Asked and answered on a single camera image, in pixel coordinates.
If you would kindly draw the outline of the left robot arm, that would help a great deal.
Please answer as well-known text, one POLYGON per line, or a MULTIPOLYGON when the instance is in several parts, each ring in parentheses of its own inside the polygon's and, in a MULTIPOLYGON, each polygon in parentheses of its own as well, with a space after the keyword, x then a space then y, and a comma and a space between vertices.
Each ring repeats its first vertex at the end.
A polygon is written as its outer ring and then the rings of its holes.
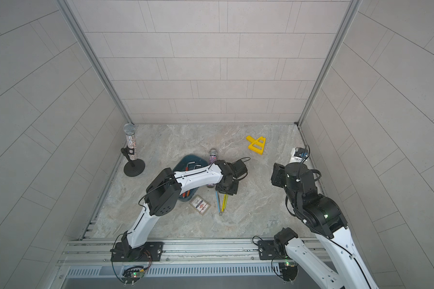
POLYGON ((141 213, 122 235, 120 245, 124 255, 129 256, 135 249, 144 247, 159 218, 173 210, 180 195, 207 184, 215 184, 218 193, 235 195, 240 180, 247 173, 247 166, 241 159, 234 163, 217 160, 185 172, 174 172, 170 168, 161 171, 147 188, 141 213))

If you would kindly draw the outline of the blue hex key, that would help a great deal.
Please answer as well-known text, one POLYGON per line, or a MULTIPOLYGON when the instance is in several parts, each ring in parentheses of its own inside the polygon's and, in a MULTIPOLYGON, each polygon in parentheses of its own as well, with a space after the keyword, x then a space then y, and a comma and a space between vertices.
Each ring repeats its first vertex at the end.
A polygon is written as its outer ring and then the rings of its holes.
POLYGON ((217 210, 218 210, 218 214, 221 216, 222 215, 222 211, 221 211, 221 201, 220 201, 220 196, 219 196, 219 192, 215 191, 215 196, 216 196, 216 201, 217 201, 217 210))

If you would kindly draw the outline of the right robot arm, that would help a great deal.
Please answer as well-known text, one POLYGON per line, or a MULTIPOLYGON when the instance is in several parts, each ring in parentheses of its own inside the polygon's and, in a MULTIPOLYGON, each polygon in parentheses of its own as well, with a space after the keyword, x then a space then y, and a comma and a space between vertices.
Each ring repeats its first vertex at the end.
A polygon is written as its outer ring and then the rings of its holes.
POLYGON ((274 236, 276 252, 293 260, 322 289, 376 289, 378 285, 357 250, 340 207, 318 192, 315 183, 320 178, 320 171, 304 163, 276 163, 271 183, 285 191, 294 217, 315 235, 335 267, 331 269, 321 261, 290 228, 274 236))

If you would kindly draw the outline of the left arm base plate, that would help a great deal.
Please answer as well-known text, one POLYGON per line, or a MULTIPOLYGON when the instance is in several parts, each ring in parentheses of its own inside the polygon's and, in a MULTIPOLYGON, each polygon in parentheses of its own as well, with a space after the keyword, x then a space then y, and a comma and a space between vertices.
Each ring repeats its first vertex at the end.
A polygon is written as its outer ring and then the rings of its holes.
POLYGON ((124 245, 117 242, 110 250, 112 253, 110 260, 114 263, 160 261, 164 244, 164 242, 146 242, 139 248, 124 250, 124 245))

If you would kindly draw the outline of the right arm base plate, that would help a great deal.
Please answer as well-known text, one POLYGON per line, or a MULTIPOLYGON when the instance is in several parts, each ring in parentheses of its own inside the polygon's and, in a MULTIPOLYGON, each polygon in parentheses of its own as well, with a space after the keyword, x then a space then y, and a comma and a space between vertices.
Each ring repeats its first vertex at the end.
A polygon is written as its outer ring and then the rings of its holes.
POLYGON ((257 246, 259 250, 259 259, 262 261, 284 260, 286 255, 279 253, 274 245, 273 240, 258 239, 257 246))

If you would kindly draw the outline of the red hex key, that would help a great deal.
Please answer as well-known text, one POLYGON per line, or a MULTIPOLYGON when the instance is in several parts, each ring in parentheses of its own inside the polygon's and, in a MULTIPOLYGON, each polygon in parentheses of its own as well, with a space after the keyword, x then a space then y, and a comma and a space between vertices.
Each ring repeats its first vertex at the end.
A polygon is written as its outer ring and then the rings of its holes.
MULTIPOLYGON (((187 164, 187 166, 186 166, 185 171, 188 171, 188 170, 192 169, 192 166, 193 166, 194 164, 195 164, 194 161, 189 162, 189 163, 187 164)), ((189 190, 186 191, 186 192, 184 192, 184 193, 182 194, 182 196, 183 196, 183 197, 188 197, 188 196, 189 196, 189 190)))

